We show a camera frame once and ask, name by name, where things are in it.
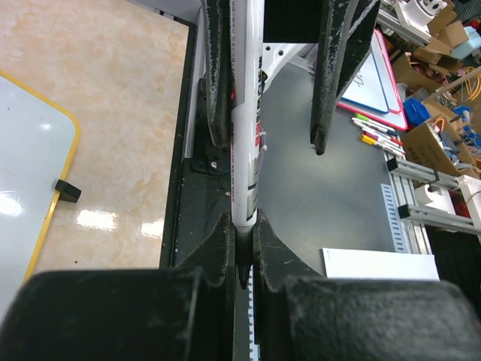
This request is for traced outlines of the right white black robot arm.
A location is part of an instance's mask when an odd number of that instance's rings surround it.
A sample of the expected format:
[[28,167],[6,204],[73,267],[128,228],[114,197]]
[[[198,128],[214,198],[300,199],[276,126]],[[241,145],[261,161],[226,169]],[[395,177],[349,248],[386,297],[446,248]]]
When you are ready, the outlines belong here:
[[371,51],[379,1],[203,1],[207,127],[231,140],[231,111],[262,93],[306,46],[316,50],[310,143],[325,152],[334,109]]

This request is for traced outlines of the black whiteboard clip right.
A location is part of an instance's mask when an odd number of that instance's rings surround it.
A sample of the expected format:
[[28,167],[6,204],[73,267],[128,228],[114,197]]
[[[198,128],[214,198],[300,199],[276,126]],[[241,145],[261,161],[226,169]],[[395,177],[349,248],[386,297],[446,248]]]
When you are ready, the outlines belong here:
[[82,193],[79,188],[61,179],[57,180],[55,185],[55,191],[59,193],[60,201],[70,203],[77,203]]

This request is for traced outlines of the white paper sheet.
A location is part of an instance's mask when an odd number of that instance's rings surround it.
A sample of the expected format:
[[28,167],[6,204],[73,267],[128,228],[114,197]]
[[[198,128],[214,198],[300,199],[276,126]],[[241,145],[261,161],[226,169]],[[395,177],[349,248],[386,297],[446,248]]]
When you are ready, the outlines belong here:
[[331,279],[440,280],[432,255],[323,248],[321,258]]

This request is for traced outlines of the red framed whiteboard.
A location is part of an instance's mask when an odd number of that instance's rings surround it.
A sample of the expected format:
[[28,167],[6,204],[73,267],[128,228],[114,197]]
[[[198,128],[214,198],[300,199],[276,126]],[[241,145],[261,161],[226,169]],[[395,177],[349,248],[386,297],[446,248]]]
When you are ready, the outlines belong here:
[[407,128],[403,104],[381,32],[374,31],[368,57],[337,105],[393,129]]

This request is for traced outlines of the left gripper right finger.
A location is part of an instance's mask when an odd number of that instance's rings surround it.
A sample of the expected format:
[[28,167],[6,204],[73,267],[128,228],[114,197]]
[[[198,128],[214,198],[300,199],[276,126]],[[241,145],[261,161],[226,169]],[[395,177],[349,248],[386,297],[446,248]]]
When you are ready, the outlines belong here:
[[478,360],[480,321],[441,281],[330,280],[259,212],[253,230],[256,343],[263,360]]

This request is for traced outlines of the yellow framed whiteboard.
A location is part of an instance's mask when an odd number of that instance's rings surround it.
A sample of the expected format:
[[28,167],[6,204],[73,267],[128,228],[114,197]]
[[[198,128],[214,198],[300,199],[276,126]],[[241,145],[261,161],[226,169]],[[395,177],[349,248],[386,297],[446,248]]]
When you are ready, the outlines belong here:
[[1,73],[1,313],[35,270],[80,137],[60,105]]

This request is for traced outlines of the cardboard box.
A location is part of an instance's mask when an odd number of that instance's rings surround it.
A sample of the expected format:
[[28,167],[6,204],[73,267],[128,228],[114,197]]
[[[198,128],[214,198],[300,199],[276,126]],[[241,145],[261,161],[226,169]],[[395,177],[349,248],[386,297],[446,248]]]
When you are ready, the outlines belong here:
[[479,178],[474,157],[453,126],[433,117],[401,136],[407,160],[455,177]]

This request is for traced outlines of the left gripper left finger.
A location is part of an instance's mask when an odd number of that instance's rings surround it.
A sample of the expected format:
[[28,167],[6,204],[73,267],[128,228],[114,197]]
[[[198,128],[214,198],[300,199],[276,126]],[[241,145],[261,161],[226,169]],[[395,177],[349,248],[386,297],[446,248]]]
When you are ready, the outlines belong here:
[[1,324],[3,360],[230,360],[234,230],[222,214],[173,268],[44,272]]

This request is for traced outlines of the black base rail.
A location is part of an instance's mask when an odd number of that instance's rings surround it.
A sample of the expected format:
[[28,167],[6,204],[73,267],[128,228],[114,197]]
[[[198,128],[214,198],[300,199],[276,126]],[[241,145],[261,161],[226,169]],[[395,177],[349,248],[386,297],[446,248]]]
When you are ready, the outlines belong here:
[[236,274],[227,156],[216,153],[220,163],[208,169],[204,22],[188,28],[159,266],[168,277],[167,315],[175,330],[171,359],[230,360]]

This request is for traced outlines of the white black marker pen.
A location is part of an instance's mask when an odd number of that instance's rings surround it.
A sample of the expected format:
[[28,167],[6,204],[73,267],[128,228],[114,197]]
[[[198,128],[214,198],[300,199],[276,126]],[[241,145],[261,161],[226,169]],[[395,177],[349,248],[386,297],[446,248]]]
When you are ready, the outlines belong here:
[[231,215],[235,256],[242,288],[253,264],[253,228],[257,221],[260,110],[263,93],[263,1],[230,1]]

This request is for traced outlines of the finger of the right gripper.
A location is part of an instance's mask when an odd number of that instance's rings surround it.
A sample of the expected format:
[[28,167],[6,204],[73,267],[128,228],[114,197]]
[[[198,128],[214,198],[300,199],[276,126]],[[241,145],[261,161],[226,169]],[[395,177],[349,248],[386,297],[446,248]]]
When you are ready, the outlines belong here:
[[201,2],[204,17],[207,125],[215,147],[231,140],[230,3]]
[[310,143],[325,152],[340,97],[371,50],[380,2],[323,1],[310,117]]

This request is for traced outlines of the loose marker pens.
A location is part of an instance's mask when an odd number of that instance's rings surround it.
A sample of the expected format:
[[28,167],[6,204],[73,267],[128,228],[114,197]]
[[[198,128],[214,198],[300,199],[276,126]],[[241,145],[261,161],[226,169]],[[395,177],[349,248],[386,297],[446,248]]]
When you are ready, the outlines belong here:
[[359,127],[362,131],[360,137],[361,141],[376,146],[393,156],[401,158],[405,157],[402,143],[391,136],[389,129],[377,126],[367,119],[361,119],[358,117],[351,117],[350,119],[353,124]]

